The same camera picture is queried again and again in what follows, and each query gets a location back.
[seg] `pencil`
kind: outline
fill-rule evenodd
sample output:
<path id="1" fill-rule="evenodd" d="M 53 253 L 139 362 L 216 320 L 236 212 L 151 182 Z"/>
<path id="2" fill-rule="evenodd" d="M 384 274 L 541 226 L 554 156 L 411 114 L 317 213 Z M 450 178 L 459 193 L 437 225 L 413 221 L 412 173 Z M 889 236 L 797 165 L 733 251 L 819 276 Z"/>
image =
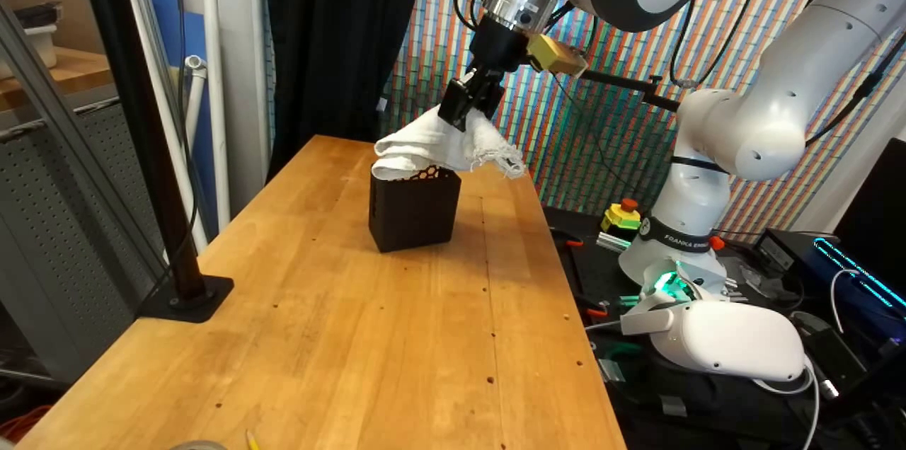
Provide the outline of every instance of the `pencil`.
<path id="1" fill-rule="evenodd" d="M 255 435 L 250 430 L 246 430 L 246 441 L 248 442 L 248 450 L 261 450 L 261 447 L 258 446 L 258 441 L 255 440 Z"/>

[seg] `black curtain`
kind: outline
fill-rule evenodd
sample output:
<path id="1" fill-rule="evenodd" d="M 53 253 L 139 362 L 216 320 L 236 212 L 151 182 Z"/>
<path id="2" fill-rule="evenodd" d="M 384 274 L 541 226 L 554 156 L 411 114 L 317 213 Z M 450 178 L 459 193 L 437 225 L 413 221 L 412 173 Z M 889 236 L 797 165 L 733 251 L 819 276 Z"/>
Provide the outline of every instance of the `black curtain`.
<path id="1" fill-rule="evenodd" d="M 375 141 L 415 0 L 268 0 L 276 56 L 268 180 L 315 134 Z"/>

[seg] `white pipe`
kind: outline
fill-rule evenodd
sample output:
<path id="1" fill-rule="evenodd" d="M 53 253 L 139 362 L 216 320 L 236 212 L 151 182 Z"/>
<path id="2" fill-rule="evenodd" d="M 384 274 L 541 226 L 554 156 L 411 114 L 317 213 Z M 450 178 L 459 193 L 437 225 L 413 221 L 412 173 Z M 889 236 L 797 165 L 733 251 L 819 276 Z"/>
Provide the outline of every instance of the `white pipe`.
<path id="1" fill-rule="evenodd" d="M 214 149 L 214 188 L 217 192 L 217 227 L 223 231 L 230 222 L 229 167 L 227 165 L 227 122 L 224 118 L 224 79 L 220 61 L 220 12 L 217 0 L 205 1 L 205 53 L 207 54 L 207 95 L 211 112 L 211 143 Z"/>
<path id="2" fill-rule="evenodd" d="M 258 143 L 261 146 L 261 185 L 268 178 L 271 158 L 271 117 L 268 112 L 268 80 L 265 77 L 265 12 L 263 0 L 252 0 L 252 48 L 255 56 L 255 88 L 258 94 Z"/>
<path id="3" fill-rule="evenodd" d="M 205 92 L 207 65 L 198 56 L 185 58 L 185 67 L 192 70 L 192 83 L 188 88 L 188 106 L 185 108 L 185 140 L 188 150 L 195 145 L 195 130 L 198 128 L 198 114 L 201 112 L 201 96 Z"/>
<path id="4" fill-rule="evenodd" d="M 139 8 L 136 5 L 138 0 L 130 0 L 130 2 L 132 2 L 132 12 L 135 14 L 136 25 L 138 25 L 139 28 L 139 38 L 142 40 L 142 51 L 145 54 L 145 62 L 149 67 L 148 72 L 151 76 L 151 86 L 154 89 L 154 99 L 158 103 L 161 124 L 164 128 L 164 136 L 167 139 L 167 149 L 169 156 L 171 156 L 173 171 L 176 173 L 179 195 L 182 198 L 185 215 L 187 215 L 187 218 L 191 219 L 194 201 L 192 196 L 192 182 L 190 181 L 190 177 L 188 177 L 188 169 L 185 167 L 185 157 L 182 147 L 179 144 L 176 126 L 173 124 L 173 116 L 169 110 L 166 89 L 163 79 L 161 78 L 161 73 L 159 73 L 158 70 L 150 69 L 150 67 L 154 66 L 154 59 L 151 54 L 151 41 L 145 22 L 142 20 L 142 17 L 140 17 Z M 192 241 L 195 242 L 195 250 L 198 253 L 201 253 L 207 247 L 207 234 L 205 234 L 205 229 L 201 225 L 201 218 L 195 218 L 195 223 L 192 225 Z"/>

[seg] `blue light strip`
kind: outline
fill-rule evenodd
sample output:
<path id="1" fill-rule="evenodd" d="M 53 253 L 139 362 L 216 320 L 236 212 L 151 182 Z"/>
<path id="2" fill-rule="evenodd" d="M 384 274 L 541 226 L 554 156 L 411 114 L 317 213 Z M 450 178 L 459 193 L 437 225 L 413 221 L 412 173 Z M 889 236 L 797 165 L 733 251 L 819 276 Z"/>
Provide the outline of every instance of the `blue light strip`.
<path id="1" fill-rule="evenodd" d="M 820 253 L 825 254 L 825 256 L 827 256 L 828 259 L 830 259 L 830 260 L 832 260 L 834 263 L 836 263 L 837 266 L 840 266 L 840 267 L 842 267 L 842 269 L 845 269 L 845 270 L 857 270 L 857 272 L 860 272 L 861 274 L 863 274 L 863 276 L 864 276 L 866 279 L 869 279 L 869 280 L 871 280 L 872 282 L 874 282 L 874 285 L 876 285 L 876 286 L 878 286 L 879 288 L 881 288 L 881 291 L 883 291 L 883 292 L 885 292 L 887 295 L 889 295 L 890 298 L 896 299 L 896 301 L 899 302 L 900 305 L 902 305 L 903 308 L 906 308 L 906 301 L 903 301 L 903 298 L 900 298 L 900 296 L 898 296 L 897 293 L 891 291 L 890 288 L 888 288 L 888 287 L 885 286 L 883 283 L 881 283 L 881 281 L 880 281 L 879 279 L 875 279 L 874 276 L 871 275 L 871 273 L 869 273 L 869 272 L 867 272 L 866 270 L 864 270 L 861 266 L 858 266 L 858 264 L 856 264 L 852 259 L 850 259 L 849 257 L 847 257 L 847 254 L 842 253 L 838 248 L 834 247 L 834 245 L 832 245 L 831 243 L 829 243 L 828 240 L 825 240 L 825 238 L 815 238 L 815 242 L 814 242 L 813 244 L 815 244 L 815 248 L 818 249 L 818 251 L 820 251 Z M 835 257 L 832 257 L 828 250 L 825 250 L 824 248 L 822 248 L 822 247 L 825 246 L 825 245 L 826 245 L 828 248 L 830 248 L 832 251 L 834 251 L 834 254 L 836 254 L 837 256 L 841 257 L 843 260 L 845 260 L 845 262 L 849 263 L 850 265 L 849 265 L 849 266 L 844 266 L 844 265 L 842 265 L 838 260 L 836 260 Z M 880 295 L 880 293 L 878 293 L 877 291 L 874 291 L 874 289 L 870 288 L 870 286 L 868 286 L 868 285 L 865 284 L 864 282 L 863 282 L 863 285 L 864 285 L 866 288 L 868 288 L 868 291 L 870 291 L 871 293 L 873 293 L 874 296 L 877 296 L 877 298 L 880 299 L 881 301 L 883 301 L 887 306 L 893 307 L 893 305 L 890 304 L 890 302 L 887 301 L 887 299 L 884 299 L 883 296 Z"/>

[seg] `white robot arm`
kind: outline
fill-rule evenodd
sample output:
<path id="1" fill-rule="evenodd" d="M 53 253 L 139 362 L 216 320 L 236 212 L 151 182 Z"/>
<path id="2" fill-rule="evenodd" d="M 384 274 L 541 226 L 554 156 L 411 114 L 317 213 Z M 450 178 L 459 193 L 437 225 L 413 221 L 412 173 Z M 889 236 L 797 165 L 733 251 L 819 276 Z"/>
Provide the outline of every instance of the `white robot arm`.
<path id="1" fill-rule="evenodd" d="M 540 32 L 556 1 L 483 1 L 486 14 L 471 46 L 471 69 L 473 79 L 486 85 L 479 98 L 469 98 L 469 88 L 447 92 L 441 117 L 456 124 L 456 115 L 469 104 L 493 114 L 502 94 L 492 90 L 495 83 L 504 71 L 515 70 L 524 54 L 519 38 Z M 666 21 L 688 0 L 570 1 L 621 30 L 643 31 Z M 795 167 L 821 102 L 904 23 L 906 0 L 815 0 L 764 51 L 757 81 L 745 95 L 700 89 L 686 96 L 677 111 L 669 177 L 640 235 L 621 254 L 624 272 L 641 285 L 645 267 L 665 257 L 681 260 L 711 272 L 702 279 L 703 287 L 722 296 L 726 271 L 709 237 L 729 201 L 729 175 L 764 181 Z"/>

